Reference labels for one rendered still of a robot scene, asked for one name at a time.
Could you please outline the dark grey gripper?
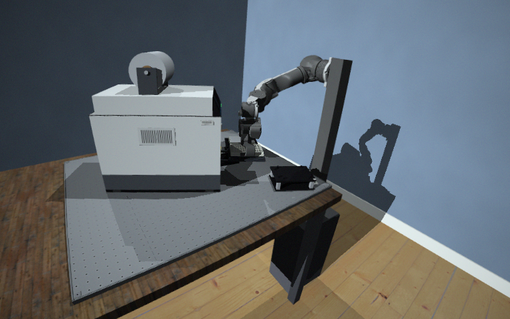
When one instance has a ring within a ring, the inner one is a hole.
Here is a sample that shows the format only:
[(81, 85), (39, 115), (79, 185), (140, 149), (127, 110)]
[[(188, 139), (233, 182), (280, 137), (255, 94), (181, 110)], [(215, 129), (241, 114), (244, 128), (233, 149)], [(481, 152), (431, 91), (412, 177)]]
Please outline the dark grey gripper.
[(241, 145), (246, 147), (246, 153), (240, 153), (240, 156), (255, 156), (256, 147), (252, 145), (252, 140), (259, 139), (262, 133), (260, 118), (239, 119), (238, 122), (239, 136), (241, 137)]

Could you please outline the grey cylinder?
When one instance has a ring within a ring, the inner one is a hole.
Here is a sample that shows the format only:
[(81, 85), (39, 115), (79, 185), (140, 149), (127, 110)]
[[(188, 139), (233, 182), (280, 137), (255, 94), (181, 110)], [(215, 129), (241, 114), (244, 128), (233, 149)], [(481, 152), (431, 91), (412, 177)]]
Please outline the grey cylinder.
[(129, 64), (129, 77), (131, 81), (137, 85), (137, 71), (136, 68), (143, 66), (150, 66), (157, 68), (157, 87), (161, 87), (164, 83), (168, 82), (175, 71), (174, 63), (171, 57), (161, 51), (140, 53), (134, 56)]

